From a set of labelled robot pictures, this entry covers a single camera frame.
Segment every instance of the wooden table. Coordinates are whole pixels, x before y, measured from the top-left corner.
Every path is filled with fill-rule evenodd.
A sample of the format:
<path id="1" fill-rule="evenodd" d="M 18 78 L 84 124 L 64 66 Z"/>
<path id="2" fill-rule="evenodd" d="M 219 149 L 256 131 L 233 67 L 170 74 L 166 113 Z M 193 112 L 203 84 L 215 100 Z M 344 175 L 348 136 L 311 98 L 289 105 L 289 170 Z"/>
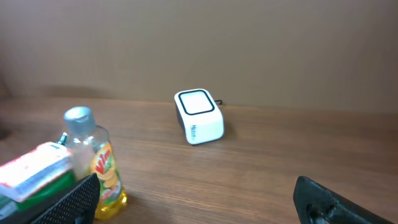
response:
<path id="1" fill-rule="evenodd" d="M 56 140 L 78 105 L 109 130 L 129 195 L 103 223 L 298 223 L 300 175 L 398 222 L 397 114 L 222 106 L 225 136 L 190 146 L 171 103 L 14 99 L 0 103 L 0 162 Z"/>

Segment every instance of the light blue bottle cap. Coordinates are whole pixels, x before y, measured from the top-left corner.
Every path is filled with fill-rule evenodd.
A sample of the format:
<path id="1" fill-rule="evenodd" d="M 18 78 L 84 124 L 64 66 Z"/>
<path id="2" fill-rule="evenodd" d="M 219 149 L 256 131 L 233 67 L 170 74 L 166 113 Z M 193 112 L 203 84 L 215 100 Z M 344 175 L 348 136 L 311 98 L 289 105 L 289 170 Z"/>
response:
<path id="1" fill-rule="evenodd" d="M 63 115 L 63 119 L 73 135 L 88 134 L 95 129 L 93 112 L 86 106 L 70 108 Z"/>

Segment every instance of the plastic bottle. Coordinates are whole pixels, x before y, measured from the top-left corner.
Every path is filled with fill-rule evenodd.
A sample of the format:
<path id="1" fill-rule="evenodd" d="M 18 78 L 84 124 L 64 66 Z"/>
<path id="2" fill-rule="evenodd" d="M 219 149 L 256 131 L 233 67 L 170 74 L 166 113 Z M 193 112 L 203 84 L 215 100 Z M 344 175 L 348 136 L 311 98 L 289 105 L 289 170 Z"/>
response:
<path id="1" fill-rule="evenodd" d="M 97 173 L 101 184 L 95 218 L 108 219 L 127 202 L 113 149 L 106 129 L 95 124 L 91 110 L 85 106 L 69 109 L 63 116 L 70 136 L 67 148 L 72 151 L 73 171 L 78 180 Z"/>

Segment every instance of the black square outline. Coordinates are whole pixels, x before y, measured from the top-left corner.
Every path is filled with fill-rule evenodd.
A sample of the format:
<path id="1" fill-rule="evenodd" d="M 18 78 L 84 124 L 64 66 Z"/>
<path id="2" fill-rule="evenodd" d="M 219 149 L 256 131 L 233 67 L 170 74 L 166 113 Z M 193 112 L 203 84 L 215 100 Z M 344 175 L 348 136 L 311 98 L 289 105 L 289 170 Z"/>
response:
<path id="1" fill-rule="evenodd" d="M 196 92 L 196 91 L 200 91 L 200 92 L 203 92 L 203 93 L 205 94 L 205 96 L 207 97 L 207 100 L 209 101 L 209 103 L 210 103 L 211 106 L 212 106 L 212 109 L 211 109 L 211 110 L 202 111 L 202 112 L 197 112 L 197 113 L 193 113 L 193 114 L 190 114 L 190 113 L 187 112 L 187 109 L 185 109 L 184 103 L 182 102 L 181 95 L 182 95 L 182 94 L 186 94 L 186 93 L 194 93 L 194 92 Z M 192 91 L 182 92 L 182 93 L 178 94 L 178 98 L 180 99 L 182 108 L 184 109 L 184 112 L 185 112 L 187 115 L 196 115 L 196 114 L 201 114 L 201 113 L 208 113 L 208 112 L 212 112 L 212 111 L 214 110 L 214 108 L 215 108 L 215 107 L 214 107 L 214 104 L 211 102 L 209 96 L 208 96 L 207 93 L 206 93 L 205 91 L 203 91 L 203 90 L 192 90 Z"/>

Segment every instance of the gray wall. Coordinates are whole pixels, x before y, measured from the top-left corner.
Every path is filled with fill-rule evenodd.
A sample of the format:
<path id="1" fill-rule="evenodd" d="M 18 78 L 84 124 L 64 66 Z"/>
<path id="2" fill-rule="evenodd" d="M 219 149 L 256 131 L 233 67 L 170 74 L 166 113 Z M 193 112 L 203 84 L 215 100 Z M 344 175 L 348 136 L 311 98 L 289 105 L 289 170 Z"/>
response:
<path id="1" fill-rule="evenodd" d="M 396 0 L 2 0 L 17 96 L 398 111 Z"/>

